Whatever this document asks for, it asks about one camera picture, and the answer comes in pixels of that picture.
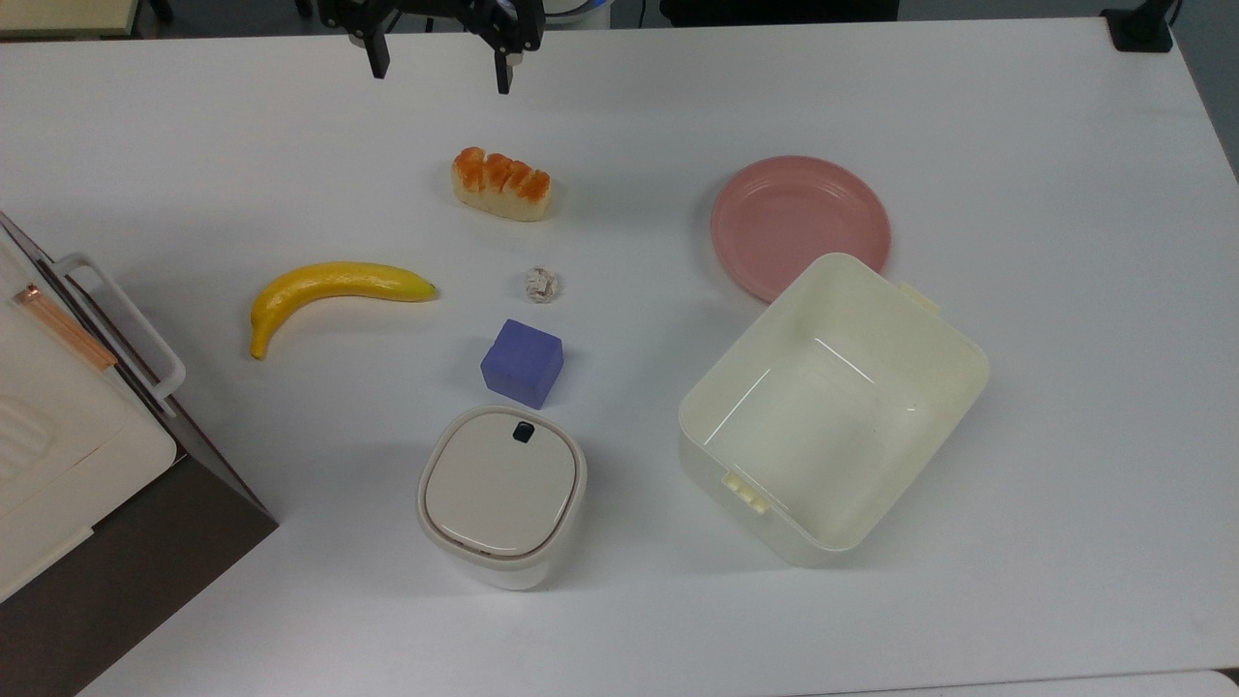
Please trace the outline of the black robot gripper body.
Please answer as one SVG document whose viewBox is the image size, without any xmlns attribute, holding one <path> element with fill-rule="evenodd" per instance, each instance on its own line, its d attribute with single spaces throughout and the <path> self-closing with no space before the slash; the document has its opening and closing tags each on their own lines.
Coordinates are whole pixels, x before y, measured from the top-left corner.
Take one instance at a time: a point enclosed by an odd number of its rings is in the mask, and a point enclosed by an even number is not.
<svg viewBox="0 0 1239 697">
<path fill-rule="evenodd" d="M 385 45 L 395 14 L 455 19 L 491 50 L 522 53 L 541 48 L 545 10 L 541 1 L 318 1 L 317 14 L 330 28 L 341 28 L 367 50 Z"/>
</svg>

